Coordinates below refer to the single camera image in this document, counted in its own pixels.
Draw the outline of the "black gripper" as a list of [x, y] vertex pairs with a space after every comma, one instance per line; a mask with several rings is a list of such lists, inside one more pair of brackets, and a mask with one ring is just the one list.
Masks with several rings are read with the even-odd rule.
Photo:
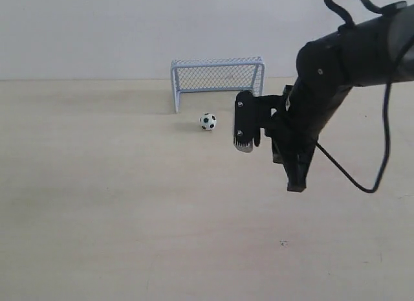
[[234, 102], [233, 144], [250, 153], [259, 145], [260, 129], [272, 141], [272, 161], [282, 164], [287, 175], [287, 191], [302, 192], [319, 134], [353, 87], [316, 87], [301, 79], [286, 85], [280, 95], [255, 97], [241, 91]]

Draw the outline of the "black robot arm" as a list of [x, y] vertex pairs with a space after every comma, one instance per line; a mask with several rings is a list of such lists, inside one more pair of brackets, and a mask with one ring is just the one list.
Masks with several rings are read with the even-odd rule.
[[287, 189], [302, 192], [321, 131], [355, 87], [413, 80], [413, 7], [401, 1], [383, 15], [306, 43], [298, 77], [281, 95], [237, 94], [234, 146], [249, 153], [262, 136], [287, 174]]

